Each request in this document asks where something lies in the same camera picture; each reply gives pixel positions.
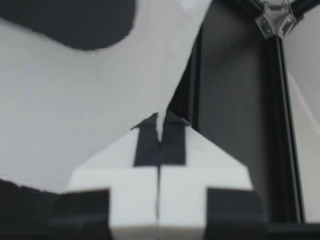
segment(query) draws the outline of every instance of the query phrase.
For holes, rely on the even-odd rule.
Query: metal bracket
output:
[[[297,23],[289,1],[282,4],[264,3],[264,12],[255,23],[265,39],[274,35],[284,39]]]

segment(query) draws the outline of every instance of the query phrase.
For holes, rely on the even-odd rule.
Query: black stripe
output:
[[[156,120],[158,114],[142,121],[139,128],[134,167],[186,164],[187,123],[172,112],[167,112],[162,141],[158,141]]]
[[[111,240],[109,190],[62,195],[49,223],[54,240]]]
[[[254,191],[207,190],[206,239],[258,240],[266,236],[267,218]]]

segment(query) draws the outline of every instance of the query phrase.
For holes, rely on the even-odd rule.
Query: black tape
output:
[[[133,27],[135,0],[1,0],[0,18],[74,49],[106,48]]]
[[[162,141],[158,141],[156,120],[158,114],[145,119],[136,126],[139,137],[136,147],[134,167],[186,164],[186,133],[188,125],[184,120],[167,112]]]
[[[266,237],[267,218],[254,191],[207,190],[205,239],[260,240]]]
[[[111,240],[109,191],[62,195],[54,204],[49,223],[54,240]]]

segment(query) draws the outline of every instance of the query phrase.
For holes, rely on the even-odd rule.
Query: black metal frame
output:
[[[246,16],[250,21],[263,13],[263,5],[258,0],[222,0],[225,6],[230,8],[236,14]],[[296,0],[291,4],[294,16],[301,20],[304,14],[320,4],[320,0]],[[170,109],[175,111],[181,117],[186,118],[192,123],[195,129],[198,129],[199,114],[199,91],[200,66],[201,66],[201,37],[199,32],[195,42],[191,58],[189,60],[186,72],[173,98]],[[285,179],[285,190],[288,196],[285,201],[287,206],[287,224],[270,224],[267,227],[268,239],[320,239],[320,224],[306,224],[304,217],[304,203],[301,189],[300,171],[297,157],[295,132],[293,126],[293,117],[291,111],[290,93],[288,87],[287,70],[285,55],[283,49],[283,40],[277,36],[265,40],[265,64],[272,70],[270,83],[273,92],[273,108],[277,108],[277,125],[280,125],[280,132],[277,134],[278,142],[282,144],[283,163],[281,174]],[[185,102],[179,102],[177,96],[184,95],[188,99]]]

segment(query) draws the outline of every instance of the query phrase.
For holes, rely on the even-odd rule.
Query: white triangular piece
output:
[[[234,168],[246,171],[247,167],[203,135],[185,128],[186,165],[188,168]]]
[[[91,157],[76,170],[99,170],[132,168],[134,165],[139,129],[132,129],[127,135]]]

